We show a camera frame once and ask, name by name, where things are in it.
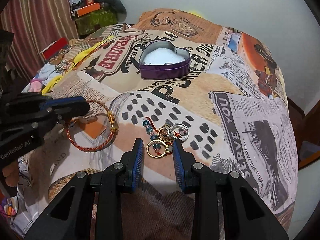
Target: orange box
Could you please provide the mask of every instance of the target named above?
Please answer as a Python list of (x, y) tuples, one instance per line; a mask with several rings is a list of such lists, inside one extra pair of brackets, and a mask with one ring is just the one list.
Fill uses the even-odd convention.
[(85, 15), (87, 13), (96, 11), (100, 9), (100, 3), (96, 2), (87, 6), (84, 6), (82, 8), (79, 9), (75, 9), (75, 12), (77, 13), (78, 17)]
[(86, 0), (86, 2), (87, 2), (87, 5), (90, 5), (94, 3), (94, 0)]

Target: purple tin box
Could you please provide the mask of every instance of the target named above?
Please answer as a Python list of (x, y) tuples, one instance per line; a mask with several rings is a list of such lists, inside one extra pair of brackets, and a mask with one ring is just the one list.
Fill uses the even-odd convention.
[[(145, 65), (144, 58), (146, 55), (159, 48), (170, 49), (176, 54), (182, 56), (185, 60), (175, 64), (166, 63), (165, 65)], [(189, 73), (189, 67), (190, 53), (185, 49), (175, 47), (169, 41), (155, 41), (149, 44), (141, 54), (139, 60), (141, 77), (145, 79), (161, 80), (182, 77)]]

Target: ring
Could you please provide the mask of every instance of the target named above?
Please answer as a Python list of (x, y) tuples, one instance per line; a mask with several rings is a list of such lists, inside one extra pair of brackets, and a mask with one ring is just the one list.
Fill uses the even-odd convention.
[[(162, 134), (162, 132), (161, 132), (162, 130), (167, 130), (168, 135)], [(165, 124), (165, 125), (163, 125), (161, 128), (159, 128), (158, 136), (159, 136), (159, 138), (160, 138), (161, 140), (163, 140), (164, 142), (172, 142), (173, 139), (174, 139), (173, 130), (172, 130), (172, 129), (170, 128), (170, 126), (167, 125), (167, 124)]]
[(162, 140), (153, 140), (153, 141), (151, 141), (151, 142), (149, 142), (148, 144), (147, 144), (147, 153), (148, 153), (148, 155), (150, 156), (150, 157), (152, 157), (152, 158), (162, 158), (162, 157), (164, 157), (165, 156), (165, 154), (166, 154), (166, 152), (164, 152), (164, 153), (162, 153), (160, 156), (153, 156), (153, 155), (151, 155), (151, 153), (149, 152), (149, 147), (151, 146), (151, 145), (153, 145), (154, 143), (160, 143), (160, 144), (162, 144), (165, 148), (167, 147), (167, 145), (166, 145), (166, 143), (164, 142), (164, 141), (162, 141)]
[[(174, 129), (177, 129), (177, 128), (182, 128), (182, 129), (186, 130), (186, 134), (185, 134), (185, 135), (182, 135), (182, 134), (179, 133), (180, 136), (181, 136), (181, 138), (176, 137), (176, 136), (175, 136), (175, 133), (174, 133)], [(185, 141), (185, 140), (187, 140), (188, 137), (189, 137), (189, 129), (188, 129), (188, 127), (186, 127), (186, 126), (185, 126), (184, 124), (182, 124), (182, 123), (175, 123), (174, 125), (171, 126), (171, 130), (173, 131), (173, 136), (174, 136), (174, 138), (175, 138), (175, 139), (180, 139), (180, 141)]]

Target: striped curtain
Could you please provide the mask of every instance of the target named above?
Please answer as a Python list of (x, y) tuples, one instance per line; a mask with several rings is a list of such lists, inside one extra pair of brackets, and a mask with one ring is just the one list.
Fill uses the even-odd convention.
[(14, 33), (7, 62), (27, 80), (44, 65), (41, 50), (61, 37), (78, 38), (69, 0), (10, 0), (1, 22)]

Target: bedsheet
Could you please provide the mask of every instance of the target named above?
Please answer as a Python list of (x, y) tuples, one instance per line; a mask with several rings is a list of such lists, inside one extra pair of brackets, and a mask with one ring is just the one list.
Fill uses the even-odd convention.
[[(171, 80), (140, 78), (139, 57), (156, 40), (190, 52), (188, 75)], [(156, 127), (176, 122), (188, 126), (184, 149), (214, 171), (241, 173), (288, 229), (297, 189), (297, 149), (281, 70), (257, 39), (186, 12), (156, 9), (97, 47), (49, 94), (82, 95), (105, 103), (119, 132), (109, 147), (85, 153), (57, 126), (43, 147), (20, 160), (29, 179), (28, 185), (19, 186), (24, 199), (20, 206), (32, 220), (77, 171), (105, 169), (132, 149), (135, 138), (147, 145), (150, 136), (142, 122), (148, 116)], [(91, 105), (84, 121), (71, 129), (81, 146), (96, 146), (108, 136), (108, 122), (103, 115), (95, 117), (98, 113), (103, 109)], [(124, 239), (190, 239), (194, 197), (177, 187), (172, 156), (145, 155), (141, 175), (136, 192), (121, 196)], [(13, 222), (16, 231), (21, 217)], [(223, 239), (222, 217), (219, 222)]]

